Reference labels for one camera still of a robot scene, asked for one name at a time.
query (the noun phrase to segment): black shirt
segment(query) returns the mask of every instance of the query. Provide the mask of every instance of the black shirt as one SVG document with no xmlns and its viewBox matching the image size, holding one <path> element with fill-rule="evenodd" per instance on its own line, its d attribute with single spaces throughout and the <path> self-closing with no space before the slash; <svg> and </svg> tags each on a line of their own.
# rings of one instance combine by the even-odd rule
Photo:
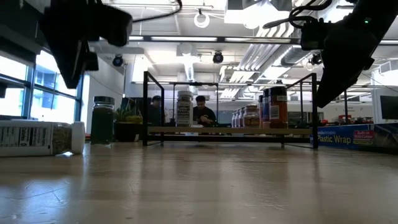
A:
<svg viewBox="0 0 398 224">
<path fill-rule="evenodd" d="M 200 121 L 200 118 L 204 115 L 207 115 L 207 118 L 212 120 L 212 121 L 216 121 L 216 115 L 214 114 L 214 112 L 209 109 L 208 107 L 204 107 L 203 109 L 199 109 L 197 106 L 193 108 L 193 120 L 194 121 L 198 121 L 198 124 L 201 124 L 203 126 L 212 126 L 213 124 L 208 124 L 208 123 L 202 123 Z"/>
<path fill-rule="evenodd" d="M 154 105 L 148 106 L 148 125 L 160 126 L 160 107 L 155 107 Z"/>
</svg>

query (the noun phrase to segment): person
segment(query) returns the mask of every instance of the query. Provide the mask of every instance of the person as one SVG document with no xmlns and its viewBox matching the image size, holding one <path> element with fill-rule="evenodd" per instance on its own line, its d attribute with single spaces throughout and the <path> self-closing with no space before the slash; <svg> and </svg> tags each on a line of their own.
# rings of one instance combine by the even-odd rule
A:
<svg viewBox="0 0 398 224">
<path fill-rule="evenodd" d="M 213 126 L 216 123 L 216 115 L 210 108 L 206 107 L 206 98 L 197 96 L 196 101 L 197 106 L 193 108 L 193 120 L 205 127 Z"/>
<path fill-rule="evenodd" d="M 148 106 L 148 123 L 151 126 L 160 126 L 160 96 L 152 97 L 152 104 Z"/>
</svg>

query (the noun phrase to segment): wooden table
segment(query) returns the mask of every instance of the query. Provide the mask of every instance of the wooden table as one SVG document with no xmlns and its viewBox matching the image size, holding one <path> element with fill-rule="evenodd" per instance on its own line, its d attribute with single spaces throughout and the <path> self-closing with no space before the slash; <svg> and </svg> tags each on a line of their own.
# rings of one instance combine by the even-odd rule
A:
<svg viewBox="0 0 398 224">
<path fill-rule="evenodd" d="M 0 223 L 398 223 L 398 157 L 280 144 L 0 158 Z"/>
</svg>

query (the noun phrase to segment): white bottle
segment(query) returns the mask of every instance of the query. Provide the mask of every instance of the white bottle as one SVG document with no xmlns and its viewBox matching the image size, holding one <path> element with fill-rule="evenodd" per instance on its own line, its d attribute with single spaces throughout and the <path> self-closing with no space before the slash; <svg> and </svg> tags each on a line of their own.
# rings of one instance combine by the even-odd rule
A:
<svg viewBox="0 0 398 224">
<path fill-rule="evenodd" d="M 190 127 L 192 119 L 192 92 L 178 91 L 176 124 L 178 127 Z"/>
<path fill-rule="evenodd" d="M 0 157 L 81 154 L 84 143 L 83 122 L 0 121 Z"/>
</svg>

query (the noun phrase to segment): jar lid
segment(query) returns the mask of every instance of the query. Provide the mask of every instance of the jar lid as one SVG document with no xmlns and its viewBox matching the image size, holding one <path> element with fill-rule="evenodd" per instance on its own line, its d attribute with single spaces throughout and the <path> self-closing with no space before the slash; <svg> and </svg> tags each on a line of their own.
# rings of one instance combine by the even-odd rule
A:
<svg viewBox="0 0 398 224">
<path fill-rule="evenodd" d="M 248 110 L 256 110 L 257 109 L 257 105 L 247 105 L 246 109 L 248 109 Z"/>
<path fill-rule="evenodd" d="M 85 123 L 76 121 L 72 124 L 72 153 L 81 154 L 85 146 Z"/>
<path fill-rule="evenodd" d="M 283 86 L 272 87 L 269 89 L 269 94 L 270 94 L 270 96 L 272 96 L 272 95 L 285 96 L 285 95 L 287 95 L 287 90 L 286 90 L 286 87 L 283 87 Z"/>
<path fill-rule="evenodd" d="M 109 96 L 94 96 L 94 103 L 109 103 L 114 105 L 114 98 Z"/>
<path fill-rule="evenodd" d="M 177 93 L 178 96 L 192 96 L 191 91 L 178 91 Z"/>
<path fill-rule="evenodd" d="M 262 92 L 262 97 L 268 97 L 269 96 L 269 89 L 265 89 L 263 92 Z"/>
</svg>

